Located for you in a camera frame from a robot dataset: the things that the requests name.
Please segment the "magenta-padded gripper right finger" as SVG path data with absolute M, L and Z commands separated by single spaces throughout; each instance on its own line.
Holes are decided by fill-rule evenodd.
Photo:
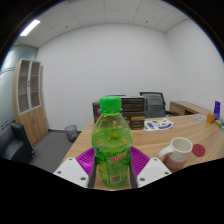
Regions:
M 150 158 L 135 147 L 130 149 L 130 159 L 129 173 L 133 188 L 141 188 L 171 174 L 159 158 Z

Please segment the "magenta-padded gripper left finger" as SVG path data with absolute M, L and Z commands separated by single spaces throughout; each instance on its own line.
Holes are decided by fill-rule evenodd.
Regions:
M 78 186 L 92 189 L 95 185 L 96 163 L 94 149 L 90 148 L 77 158 L 68 157 L 54 172 Z

